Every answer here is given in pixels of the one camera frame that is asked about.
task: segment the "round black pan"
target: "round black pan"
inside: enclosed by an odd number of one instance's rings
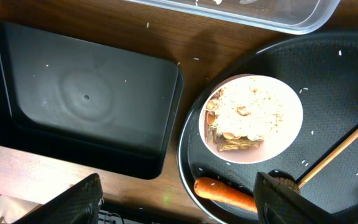
[[[295,141],[278,156],[256,164],[228,165],[204,146],[199,136],[198,117],[211,90],[226,78],[242,73],[275,77],[297,93],[308,88],[299,93],[304,118]],[[255,213],[196,196],[195,180],[219,177],[220,181],[231,182],[232,187],[247,194],[252,194],[258,171],[289,174],[299,181],[356,127],[358,31],[295,37],[244,56],[220,73],[200,94],[188,113],[178,145],[180,176],[190,197],[215,220],[257,223]],[[358,139],[309,181],[301,195],[340,219],[358,222]]]

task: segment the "white bowl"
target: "white bowl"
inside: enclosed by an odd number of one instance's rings
[[[262,142],[260,147],[251,147],[246,150],[231,150],[218,152],[218,147],[213,142],[206,142],[206,130],[208,125],[206,124],[206,105],[208,100],[218,92],[222,87],[231,82],[246,82],[251,78],[258,78],[263,80],[264,89],[274,88],[278,99],[281,101],[283,107],[283,123],[277,134],[267,136]],[[215,155],[225,161],[238,163],[238,164],[251,164],[256,162],[266,161],[271,159],[286,148],[295,140],[302,126],[303,121],[303,108],[298,95],[284,82],[272,77],[266,77],[262,75],[243,74],[230,77],[221,82],[213,91],[212,94],[205,101],[203,108],[201,109],[199,118],[198,129],[200,136],[205,146]]]

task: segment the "crumbled food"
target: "crumbled food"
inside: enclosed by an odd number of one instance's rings
[[[255,78],[228,83],[208,101],[206,121],[218,137],[261,141],[279,132],[282,104],[272,88],[262,88],[262,82]]]
[[[212,132],[212,129],[209,129],[208,133],[206,135],[206,141],[207,142],[212,142],[212,140],[213,140],[213,132]]]
[[[223,152],[227,150],[248,149],[251,146],[259,147],[259,142],[247,139],[226,139],[224,142],[218,142],[218,152]]]

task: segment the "black rectangular tray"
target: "black rectangular tray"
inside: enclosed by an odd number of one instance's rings
[[[0,21],[1,146],[153,179],[182,90],[169,61]]]

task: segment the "food in bowl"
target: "food in bowl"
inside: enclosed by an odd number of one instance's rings
[[[282,103],[263,82],[257,77],[229,82],[206,104],[207,141],[218,144],[219,152],[259,147],[280,131]]]
[[[258,91],[267,95],[267,98],[257,98],[257,102],[265,99],[267,104],[261,105],[260,103],[254,103],[254,106],[261,107],[255,107],[254,110],[250,111],[248,109],[251,108],[247,108],[248,104],[241,105],[245,106],[245,108],[233,106],[230,111],[231,114],[237,112],[239,116],[249,116],[250,114],[255,115],[258,111],[262,110],[262,108],[270,108],[272,110],[263,111],[276,111],[277,113],[273,112],[269,114],[265,112],[264,116],[259,116],[260,120],[252,120],[251,122],[253,122],[255,126],[255,123],[259,123],[263,120],[269,121],[268,118],[274,118],[275,116],[276,123],[273,119],[270,119],[272,122],[267,122],[267,124],[262,123],[263,126],[266,125],[264,128],[260,126],[252,129],[244,128],[248,129],[248,131],[244,132],[242,132],[243,127],[240,127],[239,130],[241,131],[236,131],[236,129],[231,128],[227,130],[228,132],[221,130],[221,125],[218,120],[219,116],[215,114],[215,112],[217,114],[219,114],[219,112],[215,111],[214,107],[216,102],[214,102],[214,100],[219,100],[221,89],[223,89],[223,94],[225,95],[225,90],[230,89],[226,87],[232,84],[237,85],[240,91],[247,90],[247,94],[250,94],[249,86],[255,86]],[[227,162],[252,164],[271,159],[287,149],[298,135],[302,126],[302,120],[302,104],[293,88],[276,78],[263,75],[241,74],[229,77],[214,88],[201,108],[198,118],[198,130],[202,142],[215,156]]]

